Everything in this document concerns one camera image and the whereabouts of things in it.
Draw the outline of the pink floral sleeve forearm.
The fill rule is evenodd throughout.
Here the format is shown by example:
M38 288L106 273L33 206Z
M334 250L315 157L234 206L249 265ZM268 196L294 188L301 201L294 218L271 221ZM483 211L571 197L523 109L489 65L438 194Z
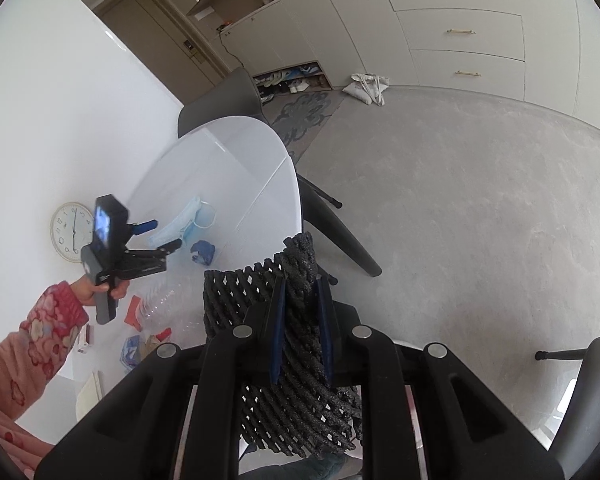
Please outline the pink floral sleeve forearm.
M52 446L17 424L64 366L94 288L87 280L60 282L42 293L19 327L0 341L0 445L28 479Z

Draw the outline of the person's left hand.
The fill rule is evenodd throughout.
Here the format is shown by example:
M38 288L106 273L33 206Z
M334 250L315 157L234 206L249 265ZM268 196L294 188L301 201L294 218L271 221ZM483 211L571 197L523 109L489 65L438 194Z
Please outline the person's left hand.
M87 275L83 275L73 282L70 288L82 306L94 307L96 294L105 294L114 300L120 300L125 297L129 286L129 281L120 281L115 288L110 289L108 284L95 285Z

